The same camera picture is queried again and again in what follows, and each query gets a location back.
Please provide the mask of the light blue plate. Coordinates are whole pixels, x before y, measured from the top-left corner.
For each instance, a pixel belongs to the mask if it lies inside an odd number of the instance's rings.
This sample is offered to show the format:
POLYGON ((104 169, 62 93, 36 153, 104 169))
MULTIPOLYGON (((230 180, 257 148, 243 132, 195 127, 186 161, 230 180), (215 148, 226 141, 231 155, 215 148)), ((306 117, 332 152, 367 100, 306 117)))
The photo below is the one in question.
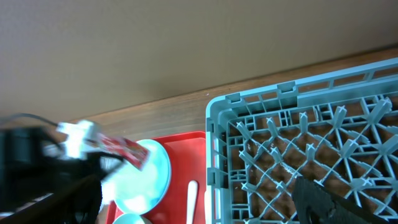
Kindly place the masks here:
POLYGON ((151 211, 165 196, 172 167, 167 151, 159 142, 143 139, 137 143, 150 152, 143 169, 125 162, 120 169, 107 176, 101 186, 103 204, 114 201, 122 212, 142 215, 151 211))

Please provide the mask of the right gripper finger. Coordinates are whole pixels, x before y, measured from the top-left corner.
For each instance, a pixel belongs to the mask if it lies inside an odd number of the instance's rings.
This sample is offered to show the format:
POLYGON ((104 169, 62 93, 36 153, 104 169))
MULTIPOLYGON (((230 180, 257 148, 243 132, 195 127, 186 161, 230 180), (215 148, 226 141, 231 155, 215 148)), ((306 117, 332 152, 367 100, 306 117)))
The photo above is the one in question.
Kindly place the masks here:
POLYGON ((292 200, 300 224, 388 223, 387 220, 304 177, 296 178, 292 200))

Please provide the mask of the white plastic fork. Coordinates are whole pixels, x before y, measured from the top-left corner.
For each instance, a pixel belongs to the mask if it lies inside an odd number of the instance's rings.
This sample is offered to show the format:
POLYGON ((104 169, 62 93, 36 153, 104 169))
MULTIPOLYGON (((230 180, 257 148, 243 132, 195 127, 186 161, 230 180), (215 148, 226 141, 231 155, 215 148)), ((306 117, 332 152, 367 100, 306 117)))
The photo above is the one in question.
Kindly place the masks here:
POLYGON ((198 194, 198 182, 191 180, 188 183, 187 188, 187 214, 186 214, 186 224, 193 224, 195 207, 197 202, 198 194))

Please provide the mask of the mint green bowl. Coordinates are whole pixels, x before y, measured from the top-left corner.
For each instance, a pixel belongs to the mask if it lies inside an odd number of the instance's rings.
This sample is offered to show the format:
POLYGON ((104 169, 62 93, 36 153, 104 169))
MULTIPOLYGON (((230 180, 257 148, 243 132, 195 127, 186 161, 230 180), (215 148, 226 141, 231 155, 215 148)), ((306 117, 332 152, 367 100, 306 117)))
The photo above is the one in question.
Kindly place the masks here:
POLYGON ((152 224, 152 222, 140 215, 125 213, 117 217, 113 224, 152 224))

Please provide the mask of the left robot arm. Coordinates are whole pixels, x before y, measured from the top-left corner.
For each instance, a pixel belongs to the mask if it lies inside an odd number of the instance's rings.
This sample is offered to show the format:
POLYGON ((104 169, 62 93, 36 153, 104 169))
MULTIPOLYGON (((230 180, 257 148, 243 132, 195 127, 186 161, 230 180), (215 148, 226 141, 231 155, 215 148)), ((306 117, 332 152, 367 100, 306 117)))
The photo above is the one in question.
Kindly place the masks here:
POLYGON ((98 127, 58 123, 60 143, 43 126, 1 129, 1 223, 95 223, 102 201, 98 127))

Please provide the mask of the red snack wrapper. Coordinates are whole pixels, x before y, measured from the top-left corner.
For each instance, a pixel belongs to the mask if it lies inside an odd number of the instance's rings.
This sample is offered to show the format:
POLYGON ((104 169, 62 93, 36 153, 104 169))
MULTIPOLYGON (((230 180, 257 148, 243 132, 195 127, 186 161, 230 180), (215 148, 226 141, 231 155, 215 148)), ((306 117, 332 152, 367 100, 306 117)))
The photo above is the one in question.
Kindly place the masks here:
POLYGON ((144 168, 150 157, 150 150, 126 138, 111 138, 100 133, 98 140, 102 148, 122 156, 138 170, 144 168))

